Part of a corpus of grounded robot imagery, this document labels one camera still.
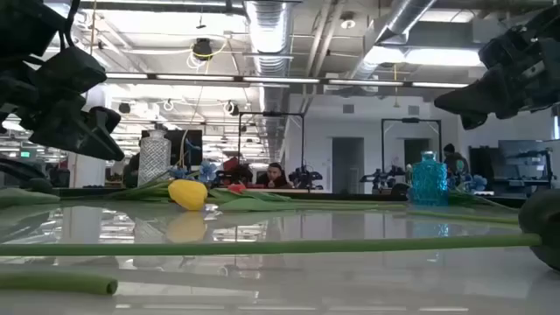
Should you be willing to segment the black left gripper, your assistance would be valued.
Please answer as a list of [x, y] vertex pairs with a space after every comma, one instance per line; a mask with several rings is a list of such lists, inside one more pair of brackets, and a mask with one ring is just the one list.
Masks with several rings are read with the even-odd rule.
[[29, 140], [45, 147], [121, 161], [124, 153], [111, 133], [121, 116], [111, 108], [83, 111], [85, 98], [39, 79], [25, 63], [0, 64], [0, 123], [9, 114], [20, 118]]

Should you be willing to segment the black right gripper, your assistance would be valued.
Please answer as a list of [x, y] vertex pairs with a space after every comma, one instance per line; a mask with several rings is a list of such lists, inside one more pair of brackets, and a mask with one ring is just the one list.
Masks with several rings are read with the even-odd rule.
[[527, 27], [529, 42], [522, 56], [435, 99], [436, 108], [460, 115], [464, 130], [480, 127], [491, 113], [534, 112], [560, 102], [560, 6], [541, 10], [518, 25]]

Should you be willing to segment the clear textured glass vase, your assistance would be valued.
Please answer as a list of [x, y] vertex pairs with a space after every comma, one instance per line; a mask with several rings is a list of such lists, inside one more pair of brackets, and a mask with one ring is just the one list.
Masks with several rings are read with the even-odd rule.
[[171, 162], [172, 143], [161, 129], [148, 132], [140, 141], [137, 185], [142, 186], [162, 173], [167, 173]]

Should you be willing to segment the blue artificial flower bunch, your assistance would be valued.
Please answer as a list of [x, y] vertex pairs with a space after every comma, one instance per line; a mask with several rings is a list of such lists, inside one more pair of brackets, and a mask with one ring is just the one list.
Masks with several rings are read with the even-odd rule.
[[106, 196], [108, 200], [158, 200], [168, 198], [168, 188], [175, 181], [186, 180], [211, 185], [216, 179], [217, 166], [203, 161], [194, 171], [186, 167], [172, 166], [166, 173], [157, 175], [147, 183], [135, 188], [127, 188], [120, 192], [112, 192]]
[[487, 186], [487, 179], [480, 175], [468, 173], [451, 176], [447, 179], [448, 204], [458, 207], [501, 207], [514, 211], [510, 206], [505, 206], [490, 199], [476, 195], [476, 192], [483, 192]]

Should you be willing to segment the yellow artificial tulip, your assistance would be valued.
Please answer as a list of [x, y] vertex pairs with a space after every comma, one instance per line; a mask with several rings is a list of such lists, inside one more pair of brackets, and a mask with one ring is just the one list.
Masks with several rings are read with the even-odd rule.
[[208, 197], [214, 198], [210, 204], [215, 204], [222, 212], [279, 212], [306, 210], [389, 210], [404, 212], [409, 215], [446, 218], [455, 221], [479, 221], [499, 224], [516, 225], [518, 220], [507, 217], [480, 216], [473, 214], [443, 213], [428, 210], [406, 210], [403, 203], [372, 202], [358, 200], [328, 200], [290, 199], [288, 197], [268, 193], [251, 191], [240, 192], [229, 190], [208, 190], [203, 184], [191, 180], [176, 179], [167, 187], [168, 194], [175, 203], [188, 211], [201, 211], [208, 202]]
[[2, 244], [0, 256], [227, 256], [529, 247], [539, 260], [560, 270], [560, 192], [534, 195], [521, 207], [518, 219], [520, 234], [346, 241]]

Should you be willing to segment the green flower stem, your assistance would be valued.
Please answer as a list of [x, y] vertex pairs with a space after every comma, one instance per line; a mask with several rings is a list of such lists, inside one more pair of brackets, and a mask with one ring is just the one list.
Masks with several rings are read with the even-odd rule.
[[112, 277], [56, 271], [0, 272], [0, 290], [60, 291], [112, 296], [118, 281]]

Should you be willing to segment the blue textured glass vase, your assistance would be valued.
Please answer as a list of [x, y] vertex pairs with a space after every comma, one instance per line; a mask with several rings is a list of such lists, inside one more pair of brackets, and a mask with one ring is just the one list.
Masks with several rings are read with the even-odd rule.
[[436, 160], [434, 151], [423, 151], [412, 166], [412, 202], [421, 206], [447, 206], [447, 165]]

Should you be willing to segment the white column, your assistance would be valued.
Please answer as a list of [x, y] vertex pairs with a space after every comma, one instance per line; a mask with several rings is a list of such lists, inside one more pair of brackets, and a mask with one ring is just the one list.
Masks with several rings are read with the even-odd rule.
[[[93, 107], [107, 107], [111, 103], [107, 86], [104, 84], [93, 87], [84, 94], [84, 97], [86, 98], [86, 104], [82, 108], [84, 111], [89, 111]], [[104, 160], [69, 152], [67, 167], [70, 171], [70, 188], [104, 184], [106, 168]]]

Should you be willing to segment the bright ceiling light panel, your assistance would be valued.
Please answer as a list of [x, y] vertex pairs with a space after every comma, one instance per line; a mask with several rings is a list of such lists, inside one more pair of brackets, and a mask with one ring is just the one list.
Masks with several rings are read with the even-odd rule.
[[423, 66], [477, 67], [481, 66], [477, 51], [443, 48], [414, 48], [406, 52], [398, 48], [374, 46], [364, 56], [370, 64], [406, 63]]

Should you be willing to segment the background workstation desk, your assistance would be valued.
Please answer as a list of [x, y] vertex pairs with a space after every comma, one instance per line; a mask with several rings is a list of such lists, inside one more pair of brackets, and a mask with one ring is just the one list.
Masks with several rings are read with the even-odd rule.
[[553, 149], [541, 140], [499, 140], [495, 147], [469, 147], [471, 174], [486, 180], [486, 191], [495, 195], [529, 197], [551, 189]]

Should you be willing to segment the black monitor screen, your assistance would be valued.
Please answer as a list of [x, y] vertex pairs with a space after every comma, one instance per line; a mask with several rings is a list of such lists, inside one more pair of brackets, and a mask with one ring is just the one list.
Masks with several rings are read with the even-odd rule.
[[[148, 136], [149, 130], [144, 130], [141, 139]], [[202, 131], [199, 129], [167, 130], [165, 137], [171, 141], [170, 166], [182, 160], [183, 166], [196, 166], [202, 162]]]

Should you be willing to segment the black ceiling dome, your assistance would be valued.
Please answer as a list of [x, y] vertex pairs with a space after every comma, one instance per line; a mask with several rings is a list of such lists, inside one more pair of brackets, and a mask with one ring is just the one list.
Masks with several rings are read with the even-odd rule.
[[210, 38], [197, 38], [192, 47], [192, 55], [200, 61], [210, 60], [213, 56]]

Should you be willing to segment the grey door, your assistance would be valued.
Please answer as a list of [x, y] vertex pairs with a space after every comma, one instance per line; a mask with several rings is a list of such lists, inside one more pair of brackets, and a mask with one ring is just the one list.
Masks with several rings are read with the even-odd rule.
[[332, 192], [362, 194], [364, 184], [364, 139], [334, 137], [332, 139]]

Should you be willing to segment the black background station frame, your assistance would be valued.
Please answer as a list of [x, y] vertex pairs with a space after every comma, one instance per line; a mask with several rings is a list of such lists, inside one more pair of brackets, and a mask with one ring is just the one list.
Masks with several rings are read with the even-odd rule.
[[253, 112], [253, 111], [240, 111], [237, 121], [237, 164], [239, 165], [242, 161], [241, 153], [241, 136], [242, 136], [242, 126], [245, 124], [242, 121], [244, 115], [249, 116], [263, 116], [263, 117], [283, 117], [283, 116], [296, 116], [301, 120], [301, 155], [300, 155], [300, 168], [305, 167], [305, 114], [303, 113], [291, 113], [291, 112], [279, 112], [279, 111], [263, 111], [263, 112]]
[[381, 119], [381, 169], [385, 170], [385, 136], [386, 132], [389, 131], [390, 128], [385, 128], [386, 122], [399, 122], [399, 123], [435, 123], [437, 125], [437, 129], [435, 132], [437, 133], [437, 140], [438, 140], [438, 159], [440, 162], [443, 162], [443, 141], [442, 141], [442, 120], [441, 119], [422, 119], [417, 117], [404, 117], [404, 118], [382, 118]]

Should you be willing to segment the silver ventilation duct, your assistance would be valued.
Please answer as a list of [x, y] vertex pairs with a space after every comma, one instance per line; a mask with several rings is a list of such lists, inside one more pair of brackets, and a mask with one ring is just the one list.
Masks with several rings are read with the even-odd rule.
[[[257, 54], [273, 54], [273, 57], [255, 57], [255, 70], [263, 77], [286, 77], [289, 61], [284, 58], [289, 52], [291, 30], [291, 5], [276, 1], [245, 1], [249, 19], [248, 32], [252, 50]], [[260, 87], [261, 111], [289, 111], [289, 89], [287, 87]], [[264, 129], [270, 162], [281, 160], [286, 116], [264, 118]]]
[[382, 44], [406, 44], [412, 27], [437, 0], [394, 0], [389, 13], [374, 19], [363, 37], [363, 54], [347, 76], [366, 80], [383, 63], [400, 63], [403, 53]]

